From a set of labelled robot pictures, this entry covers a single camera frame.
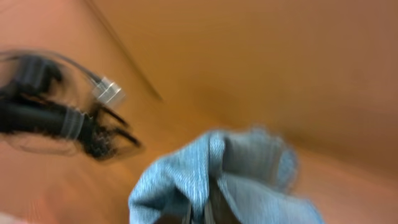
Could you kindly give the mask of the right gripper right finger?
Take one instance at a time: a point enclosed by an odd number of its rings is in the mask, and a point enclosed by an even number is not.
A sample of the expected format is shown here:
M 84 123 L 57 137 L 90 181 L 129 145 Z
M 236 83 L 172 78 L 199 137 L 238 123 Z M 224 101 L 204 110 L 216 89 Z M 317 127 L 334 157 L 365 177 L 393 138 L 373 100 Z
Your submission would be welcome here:
M 216 224 L 210 201 L 207 201 L 207 203 L 205 204 L 203 213 L 204 213 L 204 218 L 203 218 L 204 224 Z

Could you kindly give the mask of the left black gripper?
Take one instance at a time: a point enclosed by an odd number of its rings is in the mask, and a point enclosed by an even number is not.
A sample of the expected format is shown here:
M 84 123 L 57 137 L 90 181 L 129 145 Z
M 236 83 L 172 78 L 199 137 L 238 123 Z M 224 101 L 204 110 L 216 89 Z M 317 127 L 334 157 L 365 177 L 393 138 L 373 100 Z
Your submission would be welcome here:
M 83 152 L 97 161 L 105 161 L 116 154 L 114 138 L 116 135 L 127 139 L 136 147 L 141 146 L 140 140 L 128 131 L 103 124 L 102 117 L 108 114 L 123 126 L 129 124 L 116 112 L 106 106 L 94 107 L 90 113 L 83 113 L 83 123 L 79 133 L 79 143 Z

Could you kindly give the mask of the light blue denim jeans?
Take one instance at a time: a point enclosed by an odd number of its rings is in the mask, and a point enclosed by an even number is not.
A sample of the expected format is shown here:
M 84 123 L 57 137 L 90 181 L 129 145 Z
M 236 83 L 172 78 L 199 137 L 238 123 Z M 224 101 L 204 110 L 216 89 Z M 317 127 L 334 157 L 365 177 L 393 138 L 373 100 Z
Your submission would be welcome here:
M 216 223 L 321 223 L 308 200 L 290 194 L 297 155 L 262 129 L 213 130 L 153 162 L 128 200 L 131 223 L 203 223 L 211 202 Z

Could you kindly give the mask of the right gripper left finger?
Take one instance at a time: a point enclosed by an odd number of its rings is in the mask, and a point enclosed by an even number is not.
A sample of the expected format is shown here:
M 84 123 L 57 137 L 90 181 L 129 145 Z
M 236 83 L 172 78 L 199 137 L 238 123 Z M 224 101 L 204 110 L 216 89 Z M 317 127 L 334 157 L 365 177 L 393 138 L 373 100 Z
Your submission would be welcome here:
M 192 224 L 193 220 L 193 209 L 192 209 L 192 204 L 189 203 L 187 206 L 187 212 L 182 218 L 182 224 Z

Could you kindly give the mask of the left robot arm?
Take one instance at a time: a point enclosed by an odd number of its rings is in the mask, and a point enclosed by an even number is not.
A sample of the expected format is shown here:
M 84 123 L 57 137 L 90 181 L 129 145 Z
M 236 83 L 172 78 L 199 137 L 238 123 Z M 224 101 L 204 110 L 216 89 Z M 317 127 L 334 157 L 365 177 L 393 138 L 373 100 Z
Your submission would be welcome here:
M 113 107 L 125 94 L 115 82 L 43 49 L 1 52 L 1 139 L 21 151 L 97 161 L 123 156 L 141 142 Z

